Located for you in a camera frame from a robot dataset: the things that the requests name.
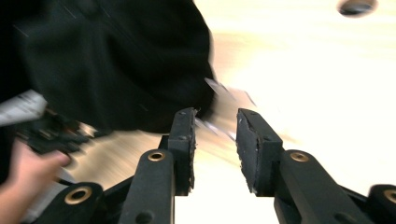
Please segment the black fabric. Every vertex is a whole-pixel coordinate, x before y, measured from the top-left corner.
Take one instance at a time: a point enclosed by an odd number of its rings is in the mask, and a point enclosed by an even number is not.
[[[17,52],[14,21],[37,15],[41,3],[31,0],[0,1],[0,104],[31,89],[31,84]],[[12,143],[12,127],[0,127],[0,184],[8,176]]]
[[[191,0],[53,0],[18,23],[34,88],[96,128],[168,132],[213,100],[210,33]]]

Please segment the wooden floor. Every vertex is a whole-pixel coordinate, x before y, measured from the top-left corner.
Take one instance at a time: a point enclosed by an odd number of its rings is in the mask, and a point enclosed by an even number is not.
[[[396,2],[346,18],[333,0],[195,0],[213,35],[218,81],[247,91],[219,99],[215,122],[234,132],[236,108],[255,109],[285,149],[314,155],[335,181],[366,195],[396,185]],[[68,172],[105,189],[134,174],[159,135],[114,133],[84,147]],[[233,140],[197,129],[196,185],[177,197],[176,223],[277,223],[273,199],[250,194]]]

